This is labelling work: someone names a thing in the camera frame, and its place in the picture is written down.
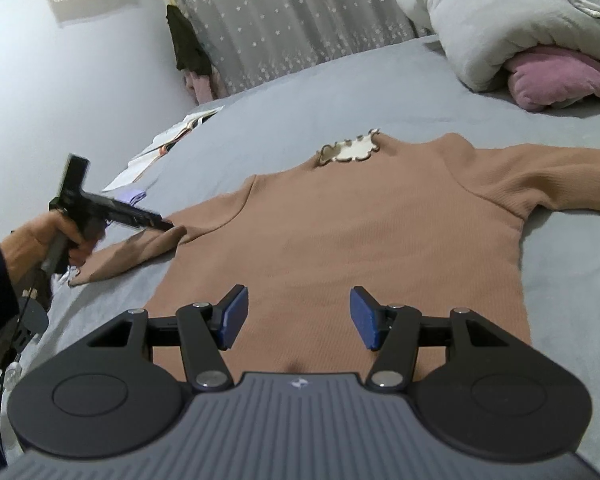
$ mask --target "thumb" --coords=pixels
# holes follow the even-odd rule
[[[53,211],[53,225],[72,242],[78,245],[84,242],[84,237],[80,234],[80,230],[75,222],[61,212]]]

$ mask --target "black cable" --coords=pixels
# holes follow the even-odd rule
[[[18,322],[16,323],[16,329],[13,331],[13,335],[11,335],[11,340],[9,342],[9,348],[8,348],[7,352],[9,352],[9,350],[11,350],[11,347],[13,346],[13,343],[16,339],[16,335],[18,334],[18,329],[20,328],[22,319],[24,318],[24,314],[27,311],[27,306],[29,305],[29,299],[31,298],[31,293],[33,291],[33,287],[36,285],[37,277],[38,277],[37,273],[34,273],[32,283],[29,286],[29,293],[27,294],[27,299],[24,302],[24,307],[22,308],[22,312],[20,313],[20,317],[18,318]],[[2,413],[2,396],[4,394],[4,378],[6,377],[6,375],[7,375],[7,370],[5,368],[2,371],[2,375],[0,377],[0,414]],[[2,427],[1,427],[1,425],[0,425],[0,451],[2,452],[2,455],[4,455],[4,447],[2,446]]]

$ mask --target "mattress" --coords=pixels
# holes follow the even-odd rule
[[[221,112],[133,184],[146,189],[142,207],[166,216],[371,128],[407,142],[457,132],[481,148],[522,142],[600,148],[600,100],[531,114],[504,92],[474,94],[458,81],[435,36],[318,65],[220,104]],[[103,246],[132,232],[113,225]],[[536,210],[522,245],[533,344],[588,386],[594,415],[580,452],[600,470],[600,214]],[[171,256],[106,282],[62,286],[49,329],[23,352],[25,371],[120,312],[142,307]],[[21,451],[6,420],[3,438],[12,462]]]

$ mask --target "device handle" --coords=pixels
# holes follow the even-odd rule
[[[56,272],[58,262],[66,253],[69,245],[69,238],[64,233],[57,233],[54,239],[51,240],[49,250],[46,253],[45,261],[42,262],[40,269],[49,278]]]

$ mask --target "wall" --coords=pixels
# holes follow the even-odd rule
[[[191,108],[162,0],[0,0],[0,238],[46,209],[69,153],[98,191]]]

